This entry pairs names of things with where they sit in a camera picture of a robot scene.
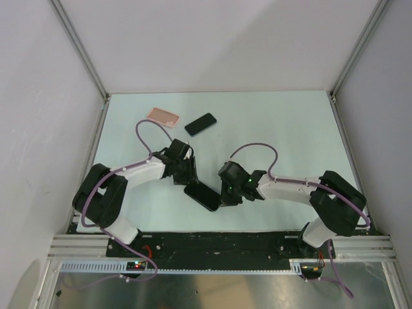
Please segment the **pink phone case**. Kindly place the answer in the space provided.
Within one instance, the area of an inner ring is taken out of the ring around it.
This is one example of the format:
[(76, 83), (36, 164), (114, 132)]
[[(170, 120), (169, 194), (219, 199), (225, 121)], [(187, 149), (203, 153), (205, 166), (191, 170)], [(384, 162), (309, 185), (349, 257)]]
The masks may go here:
[(153, 108), (148, 112), (147, 119), (162, 126), (173, 128), (178, 123), (180, 117), (164, 109)]

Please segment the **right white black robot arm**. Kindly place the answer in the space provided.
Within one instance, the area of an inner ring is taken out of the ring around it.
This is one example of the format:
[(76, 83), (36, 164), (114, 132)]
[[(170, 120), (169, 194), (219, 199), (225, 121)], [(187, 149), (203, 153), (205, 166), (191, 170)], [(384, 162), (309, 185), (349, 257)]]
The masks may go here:
[(366, 198), (334, 171), (311, 178), (272, 176), (256, 170), (249, 174), (233, 161), (219, 170), (221, 203), (236, 206), (256, 200), (286, 200), (311, 206), (318, 217), (301, 231), (297, 249), (305, 258), (314, 257), (321, 246), (335, 236), (350, 237), (357, 228), (368, 228), (371, 220), (364, 213)]

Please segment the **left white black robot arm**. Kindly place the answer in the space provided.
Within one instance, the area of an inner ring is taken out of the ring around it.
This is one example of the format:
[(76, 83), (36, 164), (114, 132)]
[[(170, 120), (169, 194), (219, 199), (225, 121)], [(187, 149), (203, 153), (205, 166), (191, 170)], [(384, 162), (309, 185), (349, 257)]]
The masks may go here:
[(175, 185), (188, 185), (197, 180), (196, 162), (192, 147), (174, 139), (169, 147), (155, 151), (143, 161), (118, 169), (95, 164), (89, 170), (75, 194), (72, 207), (85, 227), (98, 227), (120, 242), (120, 249), (129, 257), (141, 253), (141, 231), (121, 214), (128, 189), (171, 177)]

